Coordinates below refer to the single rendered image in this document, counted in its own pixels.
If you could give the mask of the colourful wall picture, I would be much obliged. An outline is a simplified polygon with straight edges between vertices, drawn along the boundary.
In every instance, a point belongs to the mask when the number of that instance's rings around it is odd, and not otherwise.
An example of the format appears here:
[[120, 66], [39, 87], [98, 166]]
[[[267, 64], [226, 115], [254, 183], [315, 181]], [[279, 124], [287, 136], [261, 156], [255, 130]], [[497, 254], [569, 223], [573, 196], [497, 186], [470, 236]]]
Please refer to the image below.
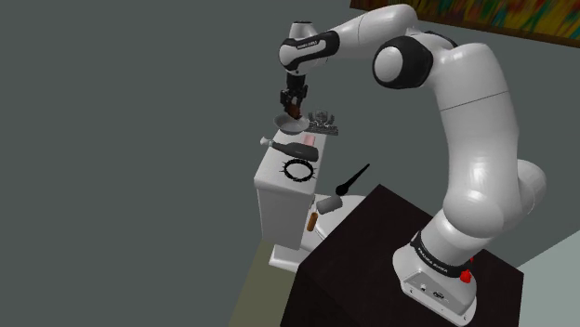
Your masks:
[[580, 48], [580, 0], [349, 0], [366, 11], [395, 4], [423, 21]]

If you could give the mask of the grey cylinder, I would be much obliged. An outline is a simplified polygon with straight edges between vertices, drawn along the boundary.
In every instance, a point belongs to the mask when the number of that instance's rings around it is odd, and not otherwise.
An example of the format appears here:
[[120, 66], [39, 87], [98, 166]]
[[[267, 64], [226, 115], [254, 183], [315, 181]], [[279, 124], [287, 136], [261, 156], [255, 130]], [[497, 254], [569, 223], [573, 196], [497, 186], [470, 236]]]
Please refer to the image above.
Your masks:
[[338, 208], [343, 206], [343, 202], [340, 196], [333, 195], [328, 198], [319, 200], [316, 203], [316, 210], [320, 215], [325, 215], [327, 213], [333, 212]]

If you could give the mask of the black brush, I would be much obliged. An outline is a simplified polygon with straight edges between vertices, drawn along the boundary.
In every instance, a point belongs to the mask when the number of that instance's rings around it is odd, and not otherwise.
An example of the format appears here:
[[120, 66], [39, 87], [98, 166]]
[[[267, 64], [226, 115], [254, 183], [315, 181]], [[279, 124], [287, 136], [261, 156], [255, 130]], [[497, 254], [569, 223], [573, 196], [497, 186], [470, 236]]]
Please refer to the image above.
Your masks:
[[349, 192], [349, 188], [359, 179], [359, 177], [368, 169], [369, 166], [370, 164], [367, 163], [361, 170], [359, 170], [356, 174], [350, 177], [346, 182], [336, 186], [335, 194], [337, 196], [346, 195]]

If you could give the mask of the dark robot stand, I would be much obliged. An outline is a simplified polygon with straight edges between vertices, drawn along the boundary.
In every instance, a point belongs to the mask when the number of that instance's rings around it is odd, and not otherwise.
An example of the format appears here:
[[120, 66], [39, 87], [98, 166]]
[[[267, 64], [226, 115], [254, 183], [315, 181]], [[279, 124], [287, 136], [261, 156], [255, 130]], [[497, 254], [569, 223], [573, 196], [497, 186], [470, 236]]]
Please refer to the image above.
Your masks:
[[404, 294], [392, 266], [430, 219], [377, 185], [299, 265], [280, 327], [455, 327]]

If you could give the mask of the grey bowl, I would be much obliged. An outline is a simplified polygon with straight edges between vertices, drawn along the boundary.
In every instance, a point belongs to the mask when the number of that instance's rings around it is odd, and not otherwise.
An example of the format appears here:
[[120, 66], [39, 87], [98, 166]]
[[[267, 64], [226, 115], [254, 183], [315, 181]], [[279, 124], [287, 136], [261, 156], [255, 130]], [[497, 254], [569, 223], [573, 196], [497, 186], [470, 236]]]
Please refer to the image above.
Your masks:
[[310, 120], [307, 117], [301, 116], [295, 119], [285, 112], [277, 115], [273, 119], [273, 123], [286, 135], [297, 135], [310, 127]]

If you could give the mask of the dark bottle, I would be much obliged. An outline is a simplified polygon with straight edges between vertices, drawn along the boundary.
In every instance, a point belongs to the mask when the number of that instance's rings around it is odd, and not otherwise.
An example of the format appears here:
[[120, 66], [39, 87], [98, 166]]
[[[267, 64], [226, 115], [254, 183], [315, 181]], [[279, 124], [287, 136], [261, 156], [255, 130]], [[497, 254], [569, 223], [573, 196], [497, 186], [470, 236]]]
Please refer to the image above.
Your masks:
[[283, 144], [276, 142], [273, 139], [267, 139], [265, 137], [263, 137], [260, 140], [260, 144], [271, 147], [293, 158], [304, 160], [307, 162], [315, 163], [319, 160], [319, 151], [315, 147], [310, 145], [305, 145], [296, 142]]

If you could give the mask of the white toilet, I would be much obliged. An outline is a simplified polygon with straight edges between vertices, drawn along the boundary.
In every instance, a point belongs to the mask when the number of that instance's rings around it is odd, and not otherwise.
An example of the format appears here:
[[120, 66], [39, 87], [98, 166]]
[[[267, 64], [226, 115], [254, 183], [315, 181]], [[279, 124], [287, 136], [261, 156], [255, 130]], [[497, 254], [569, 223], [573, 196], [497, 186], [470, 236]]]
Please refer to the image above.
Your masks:
[[[315, 147], [323, 153], [326, 135], [301, 133], [286, 135], [277, 132], [279, 143], [302, 143], [304, 136], [314, 135]], [[320, 215], [316, 203], [327, 198], [315, 192], [322, 162], [307, 162], [268, 149], [254, 177], [260, 214], [262, 239], [273, 244], [269, 264], [297, 272], [299, 264], [349, 215], [364, 199], [361, 195], [346, 195], [343, 206]], [[307, 231], [312, 212], [318, 213], [316, 226]]]

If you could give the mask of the silver ornate figure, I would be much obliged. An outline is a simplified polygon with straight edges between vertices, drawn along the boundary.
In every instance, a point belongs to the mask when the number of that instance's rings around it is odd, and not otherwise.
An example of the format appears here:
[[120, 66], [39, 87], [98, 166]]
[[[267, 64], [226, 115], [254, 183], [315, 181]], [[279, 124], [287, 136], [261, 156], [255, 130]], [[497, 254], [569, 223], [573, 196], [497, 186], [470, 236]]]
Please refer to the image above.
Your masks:
[[334, 114], [330, 114], [328, 111], [312, 111], [308, 114], [308, 119], [310, 122], [308, 132], [327, 136], [338, 135]]

